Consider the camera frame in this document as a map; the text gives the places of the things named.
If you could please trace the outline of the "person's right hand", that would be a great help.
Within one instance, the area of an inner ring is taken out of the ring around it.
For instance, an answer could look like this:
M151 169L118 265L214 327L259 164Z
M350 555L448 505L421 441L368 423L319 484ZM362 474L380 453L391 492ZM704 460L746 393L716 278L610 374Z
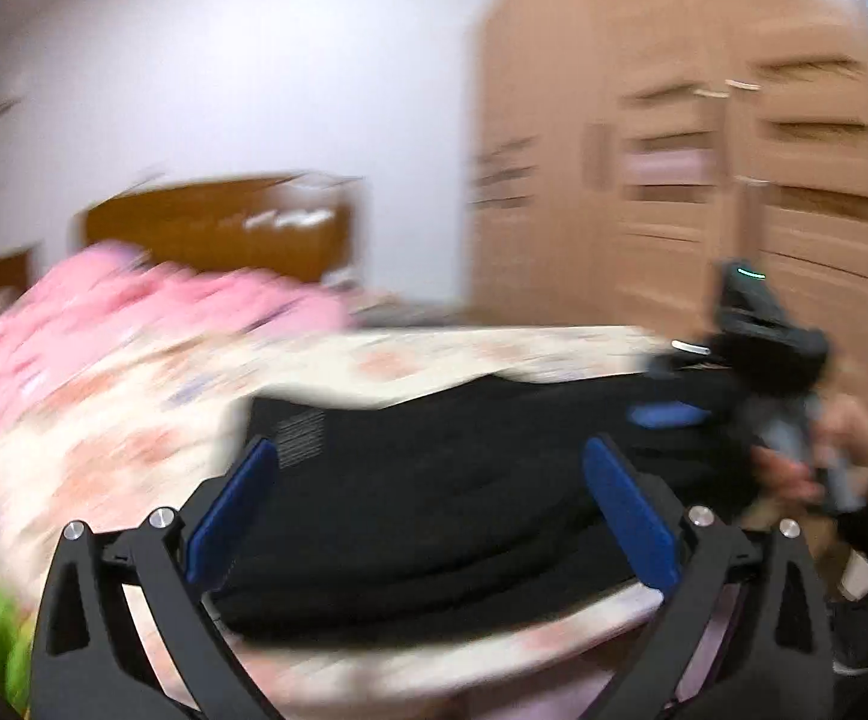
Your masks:
M848 483L861 505L868 502L868 411L861 400L836 395L823 400L810 426L809 463L755 447L755 475L773 499L791 511L820 504L825 486L821 470L829 472L839 460L848 464Z

